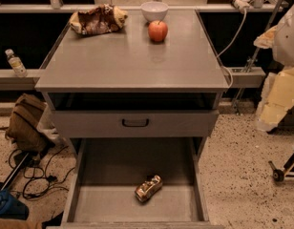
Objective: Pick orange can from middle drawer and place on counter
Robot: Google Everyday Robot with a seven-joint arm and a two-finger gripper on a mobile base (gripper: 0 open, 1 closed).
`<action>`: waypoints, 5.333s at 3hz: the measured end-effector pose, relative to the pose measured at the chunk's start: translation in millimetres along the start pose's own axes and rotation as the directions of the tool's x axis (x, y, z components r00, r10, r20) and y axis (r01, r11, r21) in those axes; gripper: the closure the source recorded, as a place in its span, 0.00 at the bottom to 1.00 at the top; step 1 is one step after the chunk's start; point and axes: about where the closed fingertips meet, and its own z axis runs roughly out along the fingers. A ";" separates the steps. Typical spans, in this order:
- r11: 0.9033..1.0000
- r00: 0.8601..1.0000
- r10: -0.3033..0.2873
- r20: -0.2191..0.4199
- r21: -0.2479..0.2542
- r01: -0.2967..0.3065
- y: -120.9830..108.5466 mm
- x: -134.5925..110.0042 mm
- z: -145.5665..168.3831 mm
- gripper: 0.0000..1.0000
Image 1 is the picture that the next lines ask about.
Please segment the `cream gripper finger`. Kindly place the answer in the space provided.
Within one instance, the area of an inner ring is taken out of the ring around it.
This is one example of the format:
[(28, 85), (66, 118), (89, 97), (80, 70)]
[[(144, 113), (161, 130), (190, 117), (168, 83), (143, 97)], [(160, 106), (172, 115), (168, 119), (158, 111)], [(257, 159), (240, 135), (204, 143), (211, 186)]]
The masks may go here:
[(256, 111), (256, 127), (270, 132), (294, 107), (294, 67), (284, 67), (279, 73), (270, 73), (262, 88), (262, 100)]
[(258, 36), (253, 44), (261, 49), (271, 49), (273, 47), (276, 30), (276, 26), (271, 27), (269, 30)]

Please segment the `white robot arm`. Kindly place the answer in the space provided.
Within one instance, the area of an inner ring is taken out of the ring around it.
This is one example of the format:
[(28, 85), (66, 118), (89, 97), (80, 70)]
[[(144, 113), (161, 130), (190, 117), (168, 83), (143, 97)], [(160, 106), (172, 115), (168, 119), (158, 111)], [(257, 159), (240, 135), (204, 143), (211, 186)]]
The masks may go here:
[(276, 26), (256, 38), (254, 45), (271, 49), (273, 59), (283, 65), (279, 73), (270, 73), (264, 80), (256, 111), (257, 129), (270, 132), (294, 107), (294, 4)]

